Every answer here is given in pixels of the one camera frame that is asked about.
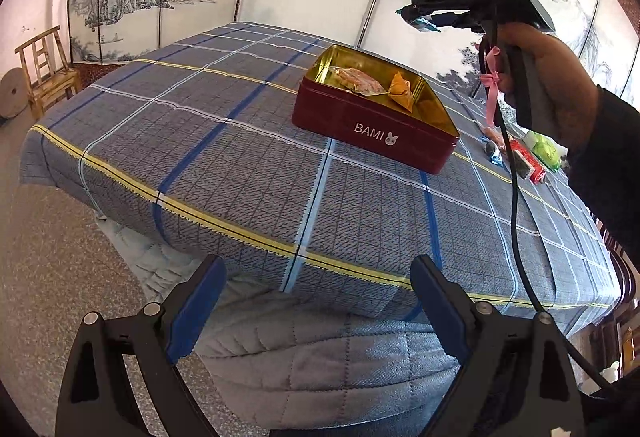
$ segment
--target plaid tablecloth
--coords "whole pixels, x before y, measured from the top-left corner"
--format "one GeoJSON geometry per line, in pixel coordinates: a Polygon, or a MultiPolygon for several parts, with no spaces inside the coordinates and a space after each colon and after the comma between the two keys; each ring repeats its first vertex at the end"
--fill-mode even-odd
{"type": "MultiPolygon", "coordinates": [[[[511,253],[511,177],[484,155],[478,105],[428,78],[461,132],[438,175],[300,130],[298,84],[331,44],[236,22],[151,52],[34,125],[21,179],[319,305],[425,321],[408,273],[428,253],[473,299],[531,315],[511,253]]],[[[525,267],[574,332],[620,295],[608,253],[563,174],[520,186],[525,267]]]]}

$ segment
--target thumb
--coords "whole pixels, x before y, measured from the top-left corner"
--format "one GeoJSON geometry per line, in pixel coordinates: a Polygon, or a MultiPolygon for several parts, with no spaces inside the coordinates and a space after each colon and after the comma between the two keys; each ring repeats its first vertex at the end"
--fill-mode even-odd
{"type": "Polygon", "coordinates": [[[529,24],[510,22],[498,26],[498,38],[508,44],[516,45],[528,51],[534,57],[541,56],[546,51],[546,35],[529,24]]]}

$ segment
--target black cable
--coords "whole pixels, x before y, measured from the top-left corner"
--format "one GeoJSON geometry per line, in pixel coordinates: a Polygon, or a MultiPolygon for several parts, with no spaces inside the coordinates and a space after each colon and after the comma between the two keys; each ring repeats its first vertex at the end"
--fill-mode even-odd
{"type": "MultiPolygon", "coordinates": [[[[492,30],[488,35],[490,40],[487,40],[487,37],[482,39],[482,42],[479,46],[479,65],[480,72],[483,74],[487,74],[486,65],[484,59],[489,51],[497,45],[498,43],[498,20],[497,20],[497,10],[494,8],[494,17],[492,20],[492,30]]],[[[507,132],[507,127],[504,122],[504,117],[502,115],[502,110],[498,105],[495,109],[495,116],[498,119],[498,126],[500,127],[500,132],[502,133],[502,138],[504,140],[504,147],[507,152],[507,159],[509,160],[509,165],[511,168],[511,249],[513,251],[513,258],[516,263],[516,268],[518,270],[518,275],[520,275],[520,280],[524,286],[524,290],[529,297],[529,301],[531,305],[536,310],[537,313],[546,312],[545,308],[540,303],[536,292],[533,290],[533,286],[527,276],[527,272],[524,269],[524,265],[522,263],[522,257],[520,256],[520,246],[518,244],[518,174],[516,172],[515,165],[515,157],[513,155],[513,150],[511,149],[511,144],[509,142],[509,133],[507,132]]],[[[587,359],[580,354],[580,351],[574,347],[574,345],[568,340],[568,338],[562,333],[559,327],[556,325],[558,329],[558,333],[562,336],[562,340],[564,340],[564,346],[567,350],[567,353],[574,359],[575,363],[582,369],[587,375],[598,385],[601,389],[611,389],[612,384],[610,384],[604,377],[600,375],[600,373],[595,369],[587,359]]]]}

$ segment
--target person's arm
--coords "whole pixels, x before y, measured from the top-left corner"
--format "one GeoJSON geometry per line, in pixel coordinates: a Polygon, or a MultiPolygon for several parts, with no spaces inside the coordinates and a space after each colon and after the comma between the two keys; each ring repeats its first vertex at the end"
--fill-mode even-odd
{"type": "MultiPolygon", "coordinates": [[[[556,141],[569,149],[569,185],[640,269],[640,114],[597,87],[557,38],[526,24],[500,26],[498,36],[534,56],[556,107],[556,141]]],[[[499,86],[514,106],[509,75],[499,86]]]]}
{"type": "Polygon", "coordinates": [[[569,186],[640,269],[640,114],[607,90],[588,144],[568,154],[569,186]]]}

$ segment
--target rabbit logo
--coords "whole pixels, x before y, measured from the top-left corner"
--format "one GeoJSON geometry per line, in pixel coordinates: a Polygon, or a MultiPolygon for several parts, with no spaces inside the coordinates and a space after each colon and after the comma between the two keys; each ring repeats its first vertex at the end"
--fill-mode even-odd
{"type": "Polygon", "coordinates": [[[385,139],[385,143],[391,146],[393,144],[396,144],[397,140],[398,140],[398,136],[394,136],[393,133],[389,132],[389,135],[385,139]]]}

